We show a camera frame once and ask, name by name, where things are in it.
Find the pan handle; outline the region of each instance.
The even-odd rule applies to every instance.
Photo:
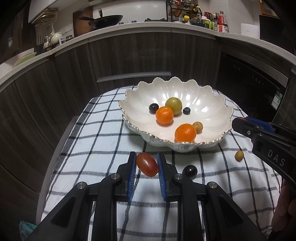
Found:
[[[81,16],[79,17],[80,20],[87,20],[87,21],[93,21],[94,18],[89,18],[89,17],[85,17],[85,16]]]
[[[102,18],[103,17],[103,11],[102,9],[99,7],[99,14],[100,14],[100,17]]]

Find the metal screw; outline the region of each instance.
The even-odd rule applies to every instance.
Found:
[[[77,187],[78,187],[78,189],[85,188],[85,182],[79,182],[79,183],[77,183]]]
[[[111,178],[114,180],[118,179],[119,177],[120,177],[120,175],[118,173],[111,174]]]
[[[177,174],[174,175],[174,177],[175,177],[177,180],[180,180],[180,179],[183,178],[183,175],[180,174],[180,173],[177,173]]]
[[[217,183],[215,183],[215,182],[209,182],[209,187],[210,188],[216,188],[217,186],[218,186]]]

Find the small yellow fruit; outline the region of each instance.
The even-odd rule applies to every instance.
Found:
[[[203,125],[201,122],[196,121],[192,124],[194,126],[194,128],[196,129],[196,133],[201,133],[202,129],[203,129]]]
[[[237,160],[237,161],[241,161],[242,159],[244,159],[244,152],[239,150],[236,152],[234,158]]]

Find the sticker label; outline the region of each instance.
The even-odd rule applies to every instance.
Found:
[[[276,91],[276,94],[274,95],[274,99],[271,103],[271,106],[277,110],[277,108],[279,107],[279,104],[281,102],[281,99],[282,99],[283,95],[279,92],[279,91]]]

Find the dishwasher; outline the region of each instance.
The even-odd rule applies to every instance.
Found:
[[[221,54],[216,89],[232,99],[248,116],[272,122],[288,80],[265,62],[226,49]]]

